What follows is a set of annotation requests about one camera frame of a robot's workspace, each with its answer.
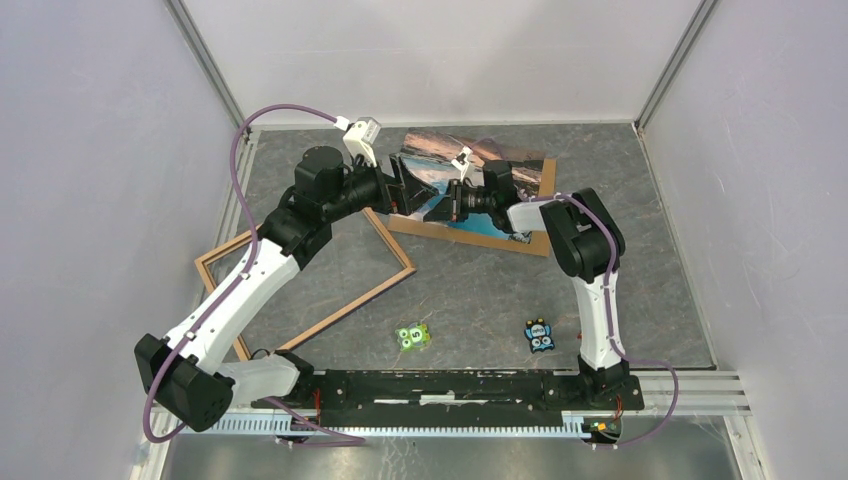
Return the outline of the landscape photo print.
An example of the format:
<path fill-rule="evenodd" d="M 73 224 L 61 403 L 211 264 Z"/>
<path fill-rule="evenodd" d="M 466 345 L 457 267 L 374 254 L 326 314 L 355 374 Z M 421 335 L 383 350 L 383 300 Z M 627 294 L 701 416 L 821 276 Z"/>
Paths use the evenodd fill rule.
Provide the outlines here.
<path fill-rule="evenodd" d="M 512 167 L 514 162 L 547 159 L 546 153 L 541 150 L 502 145 L 489 138 L 473 140 L 428 130 L 409 131 L 399 155 L 435 158 L 450 163 L 463 146 L 469 146 L 473 150 L 472 166 L 465 179 L 474 186 L 484 185 L 483 167 L 489 162 L 506 160 Z"/>

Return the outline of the wooden picture frame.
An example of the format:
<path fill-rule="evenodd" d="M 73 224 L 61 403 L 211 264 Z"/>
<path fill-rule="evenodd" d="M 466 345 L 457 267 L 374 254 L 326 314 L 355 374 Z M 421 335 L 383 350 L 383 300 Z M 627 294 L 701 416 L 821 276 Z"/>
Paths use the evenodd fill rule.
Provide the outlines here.
<path fill-rule="evenodd" d="M 294 336 L 292 339 L 286 341 L 279 346 L 279 349 L 296 349 L 416 273 L 417 269 L 412 260 L 402 249 L 397 240 L 392 236 L 383 222 L 378 218 L 375 212 L 370 208 L 366 208 L 362 211 L 362 216 L 370 223 L 376 234 L 381 239 L 381 242 L 400 263 L 401 269 L 388 279 L 374 285 L 370 290 L 352 300 L 350 303 L 344 305 L 339 310 L 333 312 L 324 319 L 305 329 L 303 332 Z M 235 235 L 232 239 L 224 241 L 222 244 L 212 248 L 206 253 L 201 254 L 194 260 L 195 268 L 198 271 L 202 284 L 208 294 L 211 294 L 218 285 L 211 269 L 212 265 L 247 245 L 249 242 L 250 232 L 245 231 Z"/>

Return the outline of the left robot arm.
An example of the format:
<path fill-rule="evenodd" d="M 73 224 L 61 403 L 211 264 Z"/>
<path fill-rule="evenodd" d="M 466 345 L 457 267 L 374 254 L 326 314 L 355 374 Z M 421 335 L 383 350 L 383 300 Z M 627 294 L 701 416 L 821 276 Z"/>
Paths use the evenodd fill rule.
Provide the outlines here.
<path fill-rule="evenodd" d="M 263 305 L 331 240 L 334 222 L 363 209 L 408 215 L 437 196 L 400 157 L 391 156 L 390 163 L 386 174 L 360 156 L 348 165 L 330 146 L 303 153 L 293 185 L 251 232 L 249 249 L 225 280 L 166 335 L 147 334 L 136 344 L 145 419 L 159 404 L 201 432 L 235 405 L 277 397 L 297 408 L 312 399 L 313 379 L 283 355 L 235 363 L 224 358 Z"/>

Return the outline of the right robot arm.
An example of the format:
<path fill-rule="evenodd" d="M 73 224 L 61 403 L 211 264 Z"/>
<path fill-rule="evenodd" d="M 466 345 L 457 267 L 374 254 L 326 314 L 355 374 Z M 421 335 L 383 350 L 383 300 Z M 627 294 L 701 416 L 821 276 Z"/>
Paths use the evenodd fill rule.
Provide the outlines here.
<path fill-rule="evenodd" d="M 572 281 L 578 303 L 578 396 L 591 408 L 606 406 L 630 377 L 618 338 L 616 283 L 625 251 L 620 229 L 592 188 L 523 200 L 506 161 L 487 163 L 483 180 L 480 186 L 450 180 L 441 200 L 425 214 L 425 221 L 461 222 L 471 214 L 487 214 L 503 232 L 547 234 L 559 267 Z"/>

